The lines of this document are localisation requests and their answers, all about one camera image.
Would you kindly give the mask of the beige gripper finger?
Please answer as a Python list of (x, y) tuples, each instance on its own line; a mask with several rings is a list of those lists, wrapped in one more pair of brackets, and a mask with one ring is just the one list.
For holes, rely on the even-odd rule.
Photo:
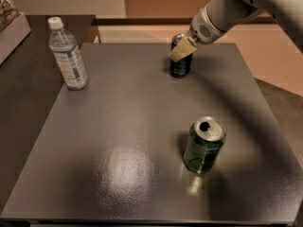
[(171, 50), (169, 57), (173, 61), (179, 61), (191, 55), (197, 50), (197, 43), (189, 36), (185, 36), (181, 41)]

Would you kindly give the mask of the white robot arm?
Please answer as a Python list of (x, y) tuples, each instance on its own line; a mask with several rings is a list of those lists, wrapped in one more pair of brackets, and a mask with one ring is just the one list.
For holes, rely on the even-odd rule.
[(232, 27), (262, 13), (269, 14), (303, 52), (303, 0), (211, 0), (193, 17), (169, 57), (179, 61), (195, 52), (197, 43), (213, 44)]

